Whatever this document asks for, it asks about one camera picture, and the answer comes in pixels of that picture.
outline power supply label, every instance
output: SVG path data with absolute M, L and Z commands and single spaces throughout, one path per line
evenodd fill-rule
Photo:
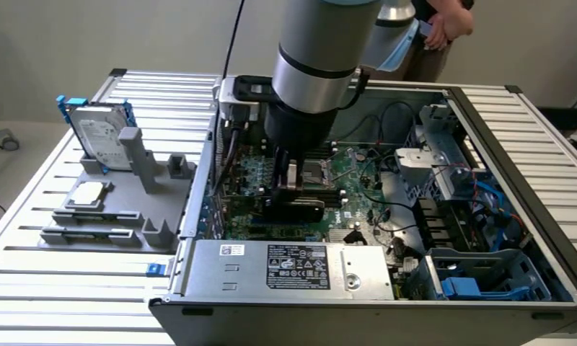
M 274 290 L 330 290 L 327 247 L 268 245 L 268 287 Z

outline aluminum extrusion table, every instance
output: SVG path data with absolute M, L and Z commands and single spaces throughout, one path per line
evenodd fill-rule
M 94 100 L 128 98 L 158 159 L 180 153 L 199 162 L 216 78 L 128 71 L 107 79 Z M 577 248 L 576 153 L 522 94 L 502 86 L 459 87 Z M 0 345 L 174 345 L 144 303 L 168 286 L 168 278 L 146 277 L 147 265 L 171 256 L 36 246 L 82 173 L 80 157 L 68 131 L 0 221 Z M 577 334 L 528 345 L 577 345 Z

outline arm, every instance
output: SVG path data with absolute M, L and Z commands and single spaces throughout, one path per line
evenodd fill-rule
M 475 29 L 472 13 L 460 0 L 427 0 L 444 18 L 444 31 L 450 40 L 471 35 Z

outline sticker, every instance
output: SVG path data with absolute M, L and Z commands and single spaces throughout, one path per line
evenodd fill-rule
M 327 247 L 268 245 L 268 287 L 272 290 L 330 290 Z
M 95 158 L 111 169 L 131 170 L 127 151 L 119 142 L 119 129 L 106 121 L 80 120 L 86 140 Z
M 247 246 L 244 244 L 220 245 L 220 256 L 244 256 Z
M 83 182 L 71 196 L 74 204 L 91 205 L 99 199 L 104 187 L 102 182 Z

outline caster wheel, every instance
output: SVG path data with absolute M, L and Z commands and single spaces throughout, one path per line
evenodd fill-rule
M 19 149 L 19 141 L 15 138 L 7 137 L 2 140 L 2 150 L 15 151 Z

